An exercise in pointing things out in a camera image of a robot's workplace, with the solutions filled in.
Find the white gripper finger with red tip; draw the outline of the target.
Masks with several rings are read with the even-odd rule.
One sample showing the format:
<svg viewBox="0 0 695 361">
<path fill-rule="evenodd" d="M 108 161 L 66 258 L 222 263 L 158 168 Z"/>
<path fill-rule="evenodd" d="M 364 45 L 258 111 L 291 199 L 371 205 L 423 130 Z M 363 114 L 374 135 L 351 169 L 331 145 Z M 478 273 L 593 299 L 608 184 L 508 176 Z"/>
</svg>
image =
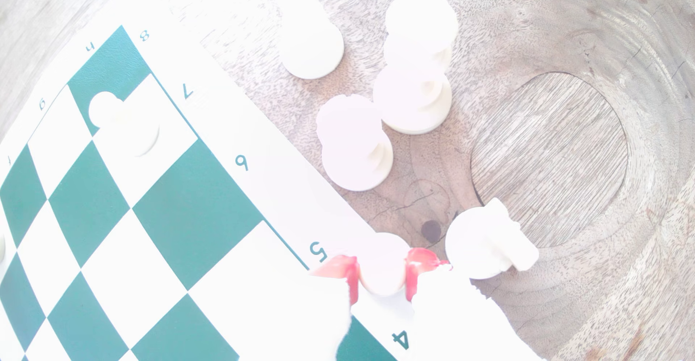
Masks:
<svg viewBox="0 0 695 361">
<path fill-rule="evenodd" d="M 431 250 L 405 258 L 412 360 L 543 360 L 512 328 L 492 298 Z"/>
<path fill-rule="evenodd" d="M 264 280 L 253 291 L 249 349 L 240 360 L 336 360 L 359 299 L 357 257 L 336 255 L 304 273 Z"/>
</svg>

